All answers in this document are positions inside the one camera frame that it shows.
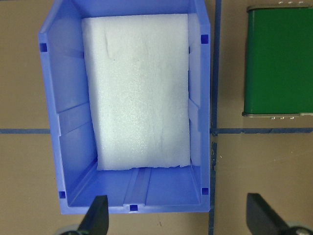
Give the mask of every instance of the white foam pad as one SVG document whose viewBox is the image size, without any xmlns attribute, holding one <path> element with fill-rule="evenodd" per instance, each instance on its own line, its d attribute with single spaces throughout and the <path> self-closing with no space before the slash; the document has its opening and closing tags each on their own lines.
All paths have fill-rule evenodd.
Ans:
<svg viewBox="0 0 313 235">
<path fill-rule="evenodd" d="M 98 170 L 190 164 L 188 15 L 82 20 Z"/>
</svg>

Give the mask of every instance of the silver rivet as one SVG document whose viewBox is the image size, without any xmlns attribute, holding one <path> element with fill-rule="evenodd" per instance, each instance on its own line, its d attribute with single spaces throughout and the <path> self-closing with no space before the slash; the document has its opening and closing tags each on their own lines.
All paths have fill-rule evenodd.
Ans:
<svg viewBox="0 0 313 235">
<path fill-rule="evenodd" d="M 309 232 L 305 229 L 297 229 L 297 231 L 295 231 L 295 233 L 298 235 L 310 235 Z"/>
</svg>

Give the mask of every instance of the green box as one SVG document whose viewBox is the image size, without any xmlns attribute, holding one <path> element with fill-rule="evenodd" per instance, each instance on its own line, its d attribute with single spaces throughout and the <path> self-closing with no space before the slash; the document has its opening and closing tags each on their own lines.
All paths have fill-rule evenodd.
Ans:
<svg viewBox="0 0 313 235">
<path fill-rule="evenodd" d="M 313 8 L 248 9 L 243 115 L 313 115 Z"/>
</svg>

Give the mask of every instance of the blue plastic bin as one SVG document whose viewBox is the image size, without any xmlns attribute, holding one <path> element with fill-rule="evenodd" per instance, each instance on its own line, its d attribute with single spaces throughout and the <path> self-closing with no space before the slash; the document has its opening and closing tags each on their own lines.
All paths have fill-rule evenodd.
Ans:
<svg viewBox="0 0 313 235">
<path fill-rule="evenodd" d="M 81 19 L 188 13 L 191 166 L 97 171 Z M 63 214 L 106 194 L 110 213 L 209 211 L 210 24 L 203 0 L 56 0 L 39 32 Z"/>
</svg>

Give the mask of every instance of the blue tape line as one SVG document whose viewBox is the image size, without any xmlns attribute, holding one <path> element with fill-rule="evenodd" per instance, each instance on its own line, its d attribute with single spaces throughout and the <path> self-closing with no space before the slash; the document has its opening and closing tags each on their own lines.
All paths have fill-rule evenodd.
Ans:
<svg viewBox="0 0 313 235">
<path fill-rule="evenodd" d="M 213 136 L 218 134 L 294 134 L 311 132 L 313 132 L 313 128 L 219 128 L 210 130 Z"/>
<path fill-rule="evenodd" d="M 211 155 L 211 175 L 210 175 L 210 212 L 209 212 L 209 235 L 214 234 L 214 210 L 215 210 L 215 181 L 216 181 L 216 156 L 217 156 L 217 143 L 212 143 Z"/>
<path fill-rule="evenodd" d="M 215 25 L 214 25 L 214 51 L 213 51 L 213 79 L 212 79 L 212 128 L 217 128 L 217 99 L 219 89 L 219 67 L 220 67 L 220 36 L 221 36 L 221 13 L 222 0 L 215 3 Z"/>
<path fill-rule="evenodd" d="M 0 129 L 0 134 L 50 134 L 50 129 Z"/>
</svg>

